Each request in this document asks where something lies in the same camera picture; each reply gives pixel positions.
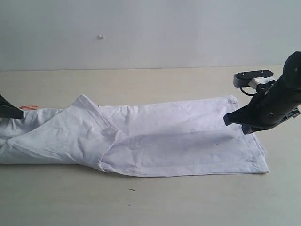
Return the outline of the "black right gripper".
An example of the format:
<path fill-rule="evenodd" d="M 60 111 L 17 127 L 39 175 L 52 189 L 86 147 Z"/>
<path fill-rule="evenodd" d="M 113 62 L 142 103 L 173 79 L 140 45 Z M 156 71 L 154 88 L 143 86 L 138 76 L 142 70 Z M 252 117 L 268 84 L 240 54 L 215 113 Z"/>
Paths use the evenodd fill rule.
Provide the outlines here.
<path fill-rule="evenodd" d="M 289 87 L 283 80 L 251 80 L 248 84 L 256 95 L 248 105 L 224 115 L 226 126 L 242 125 L 244 135 L 272 129 L 300 115 L 301 87 Z"/>

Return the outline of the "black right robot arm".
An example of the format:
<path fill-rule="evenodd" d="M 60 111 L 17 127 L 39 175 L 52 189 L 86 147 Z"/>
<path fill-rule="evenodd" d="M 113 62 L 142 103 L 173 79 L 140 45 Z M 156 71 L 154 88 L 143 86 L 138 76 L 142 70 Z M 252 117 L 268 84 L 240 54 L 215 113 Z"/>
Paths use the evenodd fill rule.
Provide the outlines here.
<path fill-rule="evenodd" d="M 296 51 L 287 58 L 278 79 L 270 70 L 240 72 L 234 75 L 233 85 L 256 92 L 250 94 L 247 105 L 225 114 L 225 125 L 239 124 L 244 134 L 273 129 L 301 114 L 301 53 Z"/>

